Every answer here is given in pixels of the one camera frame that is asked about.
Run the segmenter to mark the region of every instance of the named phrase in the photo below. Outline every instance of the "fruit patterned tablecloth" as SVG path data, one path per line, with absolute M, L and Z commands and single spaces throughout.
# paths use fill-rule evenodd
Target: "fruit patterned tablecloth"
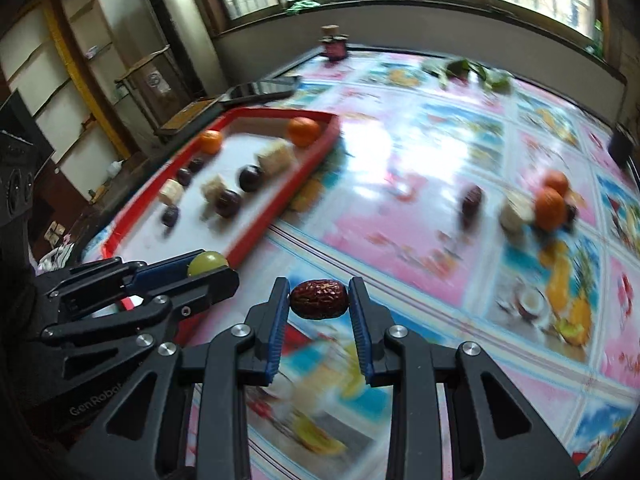
M 483 91 L 473 73 L 443 88 L 423 70 L 432 62 L 353 52 L 287 73 L 302 86 L 271 106 L 338 113 L 342 138 L 193 343 L 241 322 L 277 276 L 292 286 L 363 276 L 397 323 L 438 344 L 479 342 L 584 474 L 615 446 L 640 397 L 640 197 L 596 119 L 517 80 L 508 95 Z M 544 246 L 530 232 L 509 243 L 497 222 L 504 193 L 535 192 L 549 169 L 570 180 L 574 232 Z M 461 232 L 471 185 L 485 200 L 476 228 Z M 348 316 L 290 313 L 276 380 L 247 397 L 254 479 L 384 476 L 391 395 L 365 386 Z M 447 439 L 444 428 L 445 456 Z

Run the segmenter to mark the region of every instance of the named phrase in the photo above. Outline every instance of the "metal bolt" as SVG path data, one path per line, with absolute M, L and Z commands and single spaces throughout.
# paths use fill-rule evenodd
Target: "metal bolt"
M 402 325 L 392 325 L 389 327 L 389 335 L 397 339 L 403 338 L 408 333 L 409 331 L 406 329 L 405 326 L 402 326 Z
M 136 338 L 136 345 L 151 346 L 154 343 L 154 337 L 151 334 L 140 334 Z
M 478 343 L 474 341 L 466 341 L 462 343 L 462 351 L 467 355 L 475 356 L 478 355 L 482 349 Z
M 249 335 L 249 332 L 251 332 L 251 327 L 244 323 L 239 323 L 231 327 L 231 333 L 236 337 L 244 337 Z
M 178 349 L 178 347 L 171 343 L 170 341 L 167 343 L 162 343 L 159 347 L 158 347 L 158 353 L 160 355 L 163 356 L 169 356 L 169 355 L 173 355 L 175 354 L 175 351 Z

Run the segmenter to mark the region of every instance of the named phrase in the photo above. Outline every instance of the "orange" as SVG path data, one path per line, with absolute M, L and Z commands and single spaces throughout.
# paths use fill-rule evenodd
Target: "orange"
M 551 187 L 543 187 L 537 193 L 533 209 L 536 225 L 544 231 L 554 231 L 566 221 L 564 199 Z
M 567 179 L 562 171 L 552 170 L 545 175 L 542 181 L 542 187 L 551 187 L 564 198 L 569 191 L 569 179 Z
M 215 155 L 222 148 L 225 137 L 216 130 L 205 130 L 200 134 L 200 151 L 208 155 Z
M 321 133 L 320 124 L 308 117 L 295 117 L 287 125 L 287 137 L 299 148 L 311 146 Z

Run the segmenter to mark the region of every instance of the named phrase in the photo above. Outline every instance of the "green cloth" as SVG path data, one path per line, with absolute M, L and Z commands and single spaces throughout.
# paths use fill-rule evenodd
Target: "green cloth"
M 284 12 L 287 16 L 293 16 L 294 14 L 299 13 L 302 9 L 312 9 L 313 7 L 320 7 L 320 4 L 313 0 L 300 0 L 299 2 L 295 2 Z

